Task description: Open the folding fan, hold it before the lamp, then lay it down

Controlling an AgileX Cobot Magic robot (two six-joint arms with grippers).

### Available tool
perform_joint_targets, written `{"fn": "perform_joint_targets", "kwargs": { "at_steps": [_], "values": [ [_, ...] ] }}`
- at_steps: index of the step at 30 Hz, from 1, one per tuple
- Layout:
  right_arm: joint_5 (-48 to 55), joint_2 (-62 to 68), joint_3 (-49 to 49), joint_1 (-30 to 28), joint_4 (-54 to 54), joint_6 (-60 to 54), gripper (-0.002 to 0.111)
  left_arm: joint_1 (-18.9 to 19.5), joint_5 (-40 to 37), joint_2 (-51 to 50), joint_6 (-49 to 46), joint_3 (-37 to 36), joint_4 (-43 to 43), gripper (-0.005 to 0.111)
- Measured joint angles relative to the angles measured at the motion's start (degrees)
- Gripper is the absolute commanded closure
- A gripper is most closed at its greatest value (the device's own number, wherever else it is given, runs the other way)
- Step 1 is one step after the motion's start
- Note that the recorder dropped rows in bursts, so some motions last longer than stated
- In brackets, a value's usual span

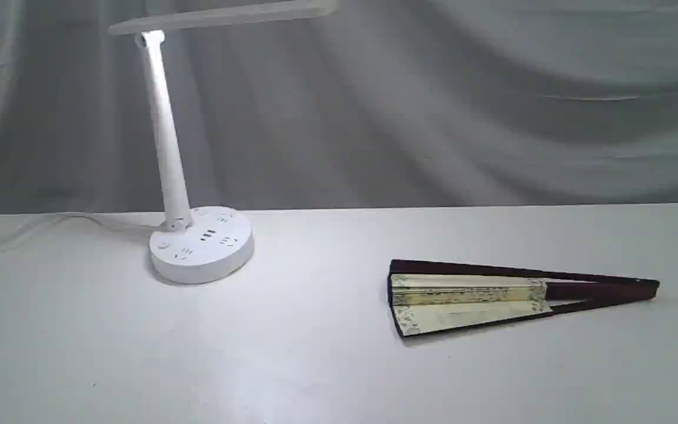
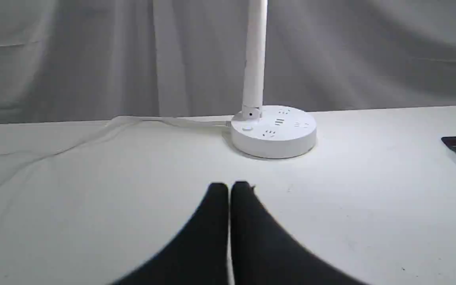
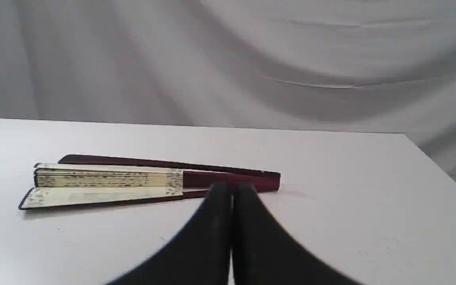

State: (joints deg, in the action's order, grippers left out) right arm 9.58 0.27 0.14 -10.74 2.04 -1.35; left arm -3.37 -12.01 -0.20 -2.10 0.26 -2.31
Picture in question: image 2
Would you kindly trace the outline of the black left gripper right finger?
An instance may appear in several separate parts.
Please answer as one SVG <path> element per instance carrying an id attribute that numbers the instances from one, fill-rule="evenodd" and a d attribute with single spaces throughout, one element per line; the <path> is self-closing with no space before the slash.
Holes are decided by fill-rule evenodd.
<path id="1" fill-rule="evenodd" d="M 237 285 L 360 285 L 321 260 L 268 213 L 246 181 L 230 193 L 230 247 Z"/>

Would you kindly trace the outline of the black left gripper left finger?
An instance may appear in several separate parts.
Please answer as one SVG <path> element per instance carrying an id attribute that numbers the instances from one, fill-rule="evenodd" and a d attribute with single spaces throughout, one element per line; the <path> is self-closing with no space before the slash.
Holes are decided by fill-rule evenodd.
<path id="1" fill-rule="evenodd" d="M 229 190 L 214 182 L 183 228 L 116 285 L 228 285 Z"/>

